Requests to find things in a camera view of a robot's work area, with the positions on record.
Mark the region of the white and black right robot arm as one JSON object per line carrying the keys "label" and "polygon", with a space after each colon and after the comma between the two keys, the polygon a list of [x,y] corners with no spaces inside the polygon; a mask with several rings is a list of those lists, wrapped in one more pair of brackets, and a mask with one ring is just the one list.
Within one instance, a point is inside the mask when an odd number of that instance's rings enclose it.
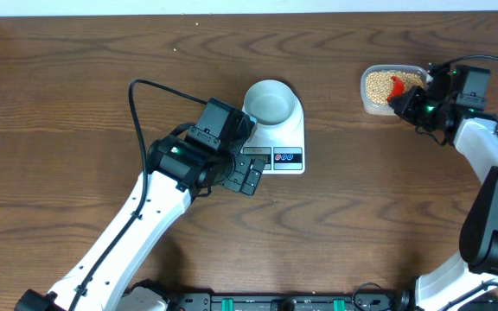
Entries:
{"label": "white and black right robot arm", "polygon": [[458,310],[498,289],[498,116],[486,111],[490,71],[458,60],[430,65],[427,87],[392,97],[394,113],[420,135],[443,133],[481,188],[463,222],[459,251],[403,291],[395,310]]}

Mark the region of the white digital kitchen scale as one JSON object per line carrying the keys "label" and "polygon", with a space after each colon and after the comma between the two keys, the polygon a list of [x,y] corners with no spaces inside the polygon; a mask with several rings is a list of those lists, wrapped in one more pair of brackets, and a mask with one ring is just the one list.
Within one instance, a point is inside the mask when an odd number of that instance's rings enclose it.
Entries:
{"label": "white digital kitchen scale", "polygon": [[284,123],[270,126],[259,124],[243,154],[265,163],[264,174],[301,175],[306,167],[303,107],[296,97],[295,113]]}

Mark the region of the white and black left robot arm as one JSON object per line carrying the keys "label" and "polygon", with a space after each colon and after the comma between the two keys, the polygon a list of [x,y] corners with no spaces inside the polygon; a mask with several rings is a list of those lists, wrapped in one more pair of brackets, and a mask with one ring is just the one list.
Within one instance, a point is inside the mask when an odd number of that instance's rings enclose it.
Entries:
{"label": "white and black left robot arm", "polygon": [[264,163],[242,154],[257,120],[216,98],[195,124],[151,144],[131,195],[93,247],[47,294],[27,290],[17,310],[114,310],[158,239],[215,186],[252,196]]}

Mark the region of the red plastic measuring scoop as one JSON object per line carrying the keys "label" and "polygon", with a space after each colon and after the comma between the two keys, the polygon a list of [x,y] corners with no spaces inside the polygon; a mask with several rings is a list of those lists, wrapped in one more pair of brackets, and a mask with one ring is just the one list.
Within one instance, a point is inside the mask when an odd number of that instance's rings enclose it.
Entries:
{"label": "red plastic measuring scoop", "polygon": [[391,80],[393,81],[393,89],[386,99],[387,102],[390,102],[393,98],[396,98],[405,92],[405,84],[400,78],[392,76]]}

